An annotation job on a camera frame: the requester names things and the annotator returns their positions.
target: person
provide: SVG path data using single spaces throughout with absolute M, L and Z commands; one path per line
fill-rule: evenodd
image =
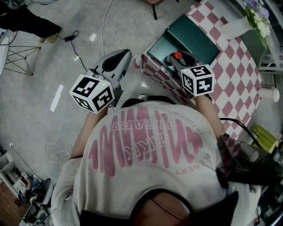
M 249 199 L 216 173 L 224 134 L 206 96 L 195 109 L 141 95 L 89 113 L 54 188 L 54 225 L 244 225 Z
M 41 43 L 47 38 L 54 43 L 62 31 L 60 26 L 34 15 L 27 5 L 20 6 L 13 0 L 0 0 L 0 28 L 35 34 L 40 37 Z

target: gray floor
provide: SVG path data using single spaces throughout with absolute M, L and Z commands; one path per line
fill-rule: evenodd
M 30 5 L 30 10 L 62 26 L 62 37 L 78 30 L 80 35 L 73 43 L 86 67 L 90 68 L 102 56 L 100 31 L 109 3 L 109 0 L 59 0 L 48 6 Z M 143 53 L 162 35 L 168 25 L 190 11 L 190 6 L 194 3 L 194 0 L 181 0 L 180 3 L 166 0 L 157 5 L 158 20 L 155 21 L 151 5 L 144 0 L 114 0 L 106 17 L 105 53 L 124 48 L 130 49 L 133 55 Z M 91 42 L 89 37 L 93 33 L 97 37 Z M 13 44 L 37 46 L 40 45 L 38 41 L 39 38 L 34 35 L 19 32 Z M 11 153 L 20 170 L 31 173 L 9 148 L 9 139 L 40 177 L 50 177 L 55 182 L 69 155 L 62 153 L 59 163 L 53 164 L 44 151 L 44 143 L 54 143 L 62 122 L 84 112 L 69 95 L 71 86 L 78 75 L 84 73 L 84 69 L 79 60 L 74 61 L 76 55 L 70 43 L 58 40 L 50 44 L 46 41 L 41 46 L 34 76 L 10 71 L 4 71 L 0 76 L 0 110 L 3 112 L 0 144 Z M 53 113 L 50 106 L 60 84 L 64 89 Z M 166 94 L 163 88 L 157 88 L 154 81 L 142 77 L 133 68 L 129 69 L 122 87 L 125 93 L 119 106 L 130 96 L 141 93 Z M 83 121 L 84 116 L 81 116 L 66 122 L 58 144 L 46 146 L 54 161 L 66 144 L 75 143 Z

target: person's leg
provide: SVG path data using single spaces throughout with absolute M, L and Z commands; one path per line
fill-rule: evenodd
M 149 96 L 147 98 L 147 101 L 163 101 L 163 102 L 166 102 L 166 103 L 169 103 L 169 104 L 176 104 L 169 97 L 165 97 L 165 96 Z
M 0 19 L 0 27 L 3 29 L 24 31 L 35 34 L 40 38 L 47 38 L 61 30 L 58 25 L 34 15 L 26 6 L 10 10 Z
M 140 100 L 140 99 L 129 99 L 127 100 L 121 108 L 127 108 L 127 107 L 131 107 L 133 105 L 136 105 L 136 104 L 139 104 L 139 103 L 142 103 L 142 102 L 145 102 L 144 100 Z

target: foot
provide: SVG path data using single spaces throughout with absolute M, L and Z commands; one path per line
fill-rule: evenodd
M 147 101 L 147 95 L 146 94 L 139 95 L 138 99 L 142 101 Z
M 50 37 L 48 38 L 48 41 L 49 41 L 50 43 L 54 43 L 54 42 L 57 40 L 58 35 L 61 33 L 62 30 L 63 30 L 63 28 L 61 27 L 61 28 L 60 28 L 60 31 L 59 31 L 57 34 L 52 35 L 52 36 L 50 36 Z
M 45 42 L 45 40 L 46 40 L 46 38 L 40 38 L 39 42 L 42 44 L 42 43 Z

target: pink and white checkered tablecloth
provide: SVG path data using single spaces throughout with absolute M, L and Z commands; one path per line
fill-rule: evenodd
M 227 21 L 209 2 L 197 3 L 187 17 L 220 50 L 211 64 L 216 82 L 214 92 L 210 94 L 219 117 L 235 118 L 247 125 L 260 103 L 257 91 L 262 78 L 254 60 L 239 37 L 226 40 L 220 34 L 219 27 Z M 181 84 L 172 77 L 165 66 L 144 53 L 135 57 L 134 67 L 159 82 L 181 104 L 188 105 L 190 100 Z M 223 121 L 223 126 L 233 139 L 237 139 L 242 131 L 240 126 L 230 121 Z

